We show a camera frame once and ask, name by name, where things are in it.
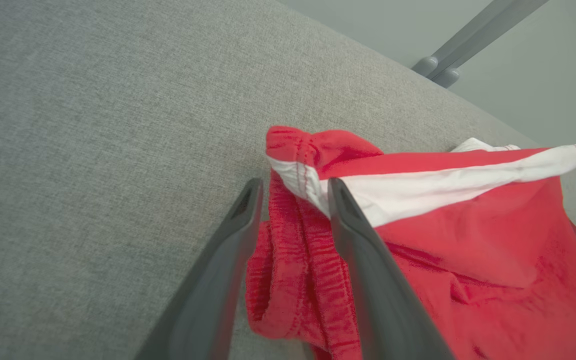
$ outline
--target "clothing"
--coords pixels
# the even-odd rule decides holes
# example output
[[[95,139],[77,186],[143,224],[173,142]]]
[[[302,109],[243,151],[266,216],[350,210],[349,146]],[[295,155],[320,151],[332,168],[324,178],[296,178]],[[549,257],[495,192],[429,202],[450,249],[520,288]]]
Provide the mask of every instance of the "clothing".
[[[299,338],[318,360],[361,358],[327,217],[337,177],[458,359],[576,360],[576,228],[558,177],[576,145],[385,154],[342,130],[273,127],[266,154],[270,221],[246,274],[255,332]]]

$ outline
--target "couch cushion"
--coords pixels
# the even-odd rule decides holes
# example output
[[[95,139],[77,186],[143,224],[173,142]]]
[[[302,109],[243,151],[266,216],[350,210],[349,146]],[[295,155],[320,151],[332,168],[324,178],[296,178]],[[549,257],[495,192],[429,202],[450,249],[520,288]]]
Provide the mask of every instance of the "couch cushion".
[[[271,125],[535,145],[272,0],[0,1],[0,359],[131,357]],[[295,357],[244,309],[231,358]]]

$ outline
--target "white stripe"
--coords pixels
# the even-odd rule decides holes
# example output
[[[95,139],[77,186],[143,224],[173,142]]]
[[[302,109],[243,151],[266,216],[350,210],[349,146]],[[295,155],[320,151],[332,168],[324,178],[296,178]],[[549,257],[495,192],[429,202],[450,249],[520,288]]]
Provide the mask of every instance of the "white stripe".
[[[451,153],[465,153],[466,151],[473,150],[485,150],[485,151],[510,151],[510,150],[520,150],[517,145],[506,145],[506,146],[492,146],[480,139],[471,137],[466,141],[460,143],[457,147],[453,148]]]
[[[270,166],[296,196],[308,200],[330,217],[328,180],[317,170],[295,161],[268,157]],[[512,182],[534,182],[576,169],[576,145],[549,148],[523,159],[450,168],[439,171],[353,175],[341,179],[348,186],[373,227],[470,200]]]

